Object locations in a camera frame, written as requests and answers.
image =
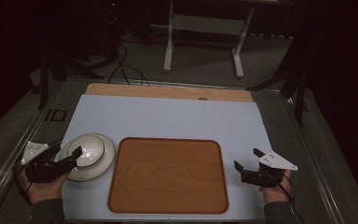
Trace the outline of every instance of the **small wooden board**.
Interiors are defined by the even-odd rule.
[[[226,212],[228,199],[220,146],[212,140],[123,139],[108,207],[115,213]]]

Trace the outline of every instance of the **white table leg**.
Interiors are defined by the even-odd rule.
[[[243,23],[243,26],[242,26],[242,31],[240,34],[240,42],[238,43],[236,48],[232,49],[232,56],[234,59],[234,65],[235,65],[235,71],[236,71],[237,77],[243,77],[240,53],[241,53],[243,41],[245,40],[246,33],[248,32],[248,28],[251,23],[251,19],[252,19],[254,11],[255,11],[254,7],[251,7],[249,9],[248,15],[246,17],[246,21]]]
[[[172,63],[172,17],[173,17],[173,0],[170,1],[170,17],[168,19],[168,44],[167,50],[165,52],[165,62],[164,62],[164,72],[171,71],[171,63]]]

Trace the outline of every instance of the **sleeve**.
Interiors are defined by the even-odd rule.
[[[31,224],[64,224],[62,199],[45,200],[31,206]]]
[[[296,224],[296,217],[289,203],[267,203],[264,205],[267,224]]]

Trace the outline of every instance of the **hand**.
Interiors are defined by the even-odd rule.
[[[21,172],[21,177],[25,182],[25,189],[28,189],[27,194],[31,204],[38,203],[49,199],[60,199],[62,197],[62,185],[71,172],[59,176],[50,183],[33,183],[28,182],[25,175],[25,169]]]
[[[290,178],[291,171],[285,170],[283,174]],[[282,178],[281,185],[287,190],[287,192],[290,193],[292,191],[290,181],[286,177]],[[264,201],[266,203],[289,202],[289,198],[286,193],[279,186],[274,188],[260,188],[259,190],[263,192]]]

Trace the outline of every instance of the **rectangular wooden tray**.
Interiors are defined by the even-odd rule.
[[[108,207],[115,213],[225,213],[220,146],[213,140],[123,139]]]

